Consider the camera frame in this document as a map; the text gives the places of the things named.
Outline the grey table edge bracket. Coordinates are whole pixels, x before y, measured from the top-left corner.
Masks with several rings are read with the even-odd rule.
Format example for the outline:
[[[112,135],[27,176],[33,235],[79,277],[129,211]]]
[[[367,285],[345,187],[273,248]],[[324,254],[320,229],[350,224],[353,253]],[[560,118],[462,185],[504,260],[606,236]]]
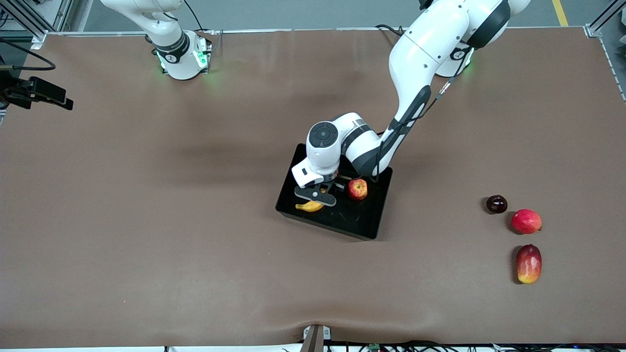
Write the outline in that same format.
[[[304,329],[303,336],[300,352],[332,352],[327,345],[332,340],[330,327],[310,325]]]

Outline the large table cover mat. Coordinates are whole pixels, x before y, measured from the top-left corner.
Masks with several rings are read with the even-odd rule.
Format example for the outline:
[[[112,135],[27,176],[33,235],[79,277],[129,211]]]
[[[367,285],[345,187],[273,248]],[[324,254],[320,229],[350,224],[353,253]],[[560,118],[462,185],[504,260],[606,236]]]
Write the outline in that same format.
[[[582,29],[507,29],[394,156],[378,238],[285,218],[298,143],[397,109],[380,31],[224,34],[161,74],[141,36],[52,35],[67,111],[0,127],[0,348],[626,343],[626,105]],[[485,201],[502,195],[508,209]],[[542,218],[520,234],[519,209]],[[518,282],[516,254],[542,273]]]

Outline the aluminium frame post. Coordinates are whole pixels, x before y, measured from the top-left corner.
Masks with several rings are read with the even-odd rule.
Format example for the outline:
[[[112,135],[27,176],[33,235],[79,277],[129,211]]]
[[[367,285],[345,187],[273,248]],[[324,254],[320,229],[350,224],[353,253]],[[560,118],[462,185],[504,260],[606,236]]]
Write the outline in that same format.
[[[624,94],[624,90],[622,89],[622,85],[619,82],[619,78],[617,77],[617,73],[613,67],[613,63],[612,60],[609,56],[609,53],[606,49],[606,46],[604,44],[604,41],[602,40],[602,32],[601,29],[602,27],[609,22],[609,20],[613,17],[615,17],[620,11],[624,10],[626,8],[626,0],[611,0],[611,2],[609,2],[608,7],[606,7],[591,23],[586,23],[583,26],[584,29],[584,33],[586,35],[587,38],[590,39],[598,39],[599,42],[601,43],[604,55],[606,56],[606,60],[609,64],[610,70],[612,71],[613,74],[613,79],[616,82],[616,85],[618,87],[620,96],[622,98],[622,100],[624,101],[624,104],[626,105],[626,94]]]
[[[0,0],[0,37],[43,46],[48,34],[84,31],[94,0]]]

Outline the red yellow apple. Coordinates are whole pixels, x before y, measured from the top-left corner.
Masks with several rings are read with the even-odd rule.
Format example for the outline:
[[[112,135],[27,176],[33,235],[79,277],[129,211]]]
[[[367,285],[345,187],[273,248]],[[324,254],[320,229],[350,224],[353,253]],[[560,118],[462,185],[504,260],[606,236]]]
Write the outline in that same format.
[[[368,185],[362,178],[350,180],[347,183],[348,197],[353,200],[362,201],[368,196]]]

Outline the red yellow mango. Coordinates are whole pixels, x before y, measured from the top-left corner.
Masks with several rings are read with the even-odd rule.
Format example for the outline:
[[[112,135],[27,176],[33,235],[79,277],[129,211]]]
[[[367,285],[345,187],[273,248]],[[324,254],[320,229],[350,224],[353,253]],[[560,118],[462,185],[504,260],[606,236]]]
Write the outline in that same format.
[[[532,285],[537,282],[542,273],[542,256],[538,247],[524,245],[516,254],[516,275],[518,282],[523,285]]]

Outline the round pink red fruit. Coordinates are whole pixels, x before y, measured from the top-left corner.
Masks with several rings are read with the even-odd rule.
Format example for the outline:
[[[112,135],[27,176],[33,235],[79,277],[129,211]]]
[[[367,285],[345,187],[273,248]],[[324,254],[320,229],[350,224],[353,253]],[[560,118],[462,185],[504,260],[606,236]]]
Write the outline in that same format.
[[[520,234],[533,234],[542,229],[543,223],[539,213],[531,209],[519,209],[511,218],[511,226]]]

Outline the silver table edge rail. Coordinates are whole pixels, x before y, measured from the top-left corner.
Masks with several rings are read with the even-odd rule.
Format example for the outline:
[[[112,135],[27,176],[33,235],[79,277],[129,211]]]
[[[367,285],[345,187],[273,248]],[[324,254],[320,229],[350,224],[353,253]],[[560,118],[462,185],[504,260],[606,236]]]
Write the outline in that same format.
[[[566,26],[508,26],[508,29],[566,29]],[[375,31],[380,30],[378,27],[336,27],[334,31]],[[275,29],[239,29],[239,30],[204,30],[199,31],[201,34],[217,35],[217,34],[245,34],[245,33],[288,33],[293,32],[291,28],[275,28]],[[58,35],[65,37],[134,37],[143,36],[143,31],[64,31],[64,32],[48,32],[48,36]]]

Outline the black rectangular plastic box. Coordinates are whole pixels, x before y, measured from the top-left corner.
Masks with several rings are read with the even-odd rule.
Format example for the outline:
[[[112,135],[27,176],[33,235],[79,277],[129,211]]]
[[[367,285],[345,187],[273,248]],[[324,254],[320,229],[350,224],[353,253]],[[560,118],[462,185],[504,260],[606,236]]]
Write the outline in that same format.
[[[294,190],[297,183],[291,174],[291,168],[288,167],[275,209],[287,218],[352,238],[365,241],[377,238],[393,169],[384,170],[377,182],[373,182],[367,177],[367,197],[361,201],[351,199],[347,193],[348,180],[345,177],[355,178],[358,174],[344,156],[340,158],[338,173],[340,176],[335,180],[344,185],[344,189],[332,187],[330,193],[335,196],[336,205],[333,207],[324,206],[317,212],[306,212],[296,209],[296,205],[307,201],[296,196]]]

